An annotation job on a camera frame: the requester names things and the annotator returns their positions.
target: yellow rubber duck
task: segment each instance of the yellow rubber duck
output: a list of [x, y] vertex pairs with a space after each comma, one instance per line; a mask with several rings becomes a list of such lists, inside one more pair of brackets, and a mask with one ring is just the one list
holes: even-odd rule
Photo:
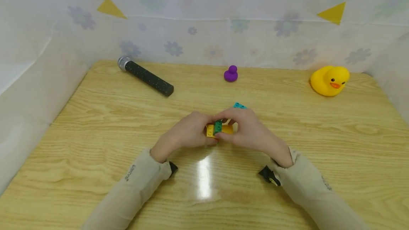
[[312, 88], [324, 96], [335, 96], [342, 91], [349, 80], [349, 71], [342, 66], [326, 66], [315, 71], [311, 78]]

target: table surface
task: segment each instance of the table surface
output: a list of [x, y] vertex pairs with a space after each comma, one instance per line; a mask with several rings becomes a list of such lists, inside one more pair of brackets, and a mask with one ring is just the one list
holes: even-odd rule
[[[141, 63], [175, 86], [169, 98], [98, 61], [0, 198], [0, 229], [78, 229], [134, 158], [193, 110], [235, 101], [303, 152], [372, 229], [409, 229], [409, 128], [372, 77], [338, 96], [309, 71]], [[316, 229], [281, 187], [257, 174], [268, 157], [221, 142], [181, 149], [129, 229]]]

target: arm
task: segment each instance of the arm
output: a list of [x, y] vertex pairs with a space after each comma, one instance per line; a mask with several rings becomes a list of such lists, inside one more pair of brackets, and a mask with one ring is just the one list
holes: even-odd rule
[[145, 149], [83, 224], [82, 230], [126, 229], [159, 184], [168, 179], [170, 162], [159, 163]]
[[317, 168], [302, 154], [291, 151], [293, 166], [282, 168], [274, 160], [269, 168], [294, 203], [312, 217], [320, 230], [366, 230], [365, 222], [326, 184]]
[[152, 149], [145, 149], [123, 178], [94, 209], [81, 230], [125, 230], [162, 181], [177, 169], [167, 158], [179, 147], [216, 144], [203, 134], [211, 115], [192, 112], [164, 133]]
[[303, 155], [290, 151], [258, 119], [251, 109], [229, 108], [213, 117], [229, 124], [238, 123], [235, 134], [217, 133], [236, 146], [255, 149], [267, 154], [273, 161], [270, 169], [291, 199], [301, 205], [314, 219], [320, 230], [366, 230], [360, 217], [325, 184], [320, 172]]

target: yellow paper triangle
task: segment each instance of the yellow paper triangle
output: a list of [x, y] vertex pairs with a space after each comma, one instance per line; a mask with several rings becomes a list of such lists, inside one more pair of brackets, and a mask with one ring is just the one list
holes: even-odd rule
[[341, 24], [342, 15], [344, 14], [345, 3], [342, 2], [339, 5], [331, 7], [323, 12], [318, 13], [317, 15], [325, 20], [328, 20], [336, 25]]
[[127, 19], [127, 17], [121, 12], [121, 10], [111, 0], [105, 0], [97, 9], [98, 12], [102, 12], [115, 17]]

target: white fabric wall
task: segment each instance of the white fabric wall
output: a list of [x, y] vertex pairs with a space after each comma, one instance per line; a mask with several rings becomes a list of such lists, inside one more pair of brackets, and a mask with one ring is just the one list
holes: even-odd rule
[[[409, 121], [409, 0], [0, 0], [0, 193], [99, 59], [368, 72]], [[317, 14], [346, 1], [341, 25]]]

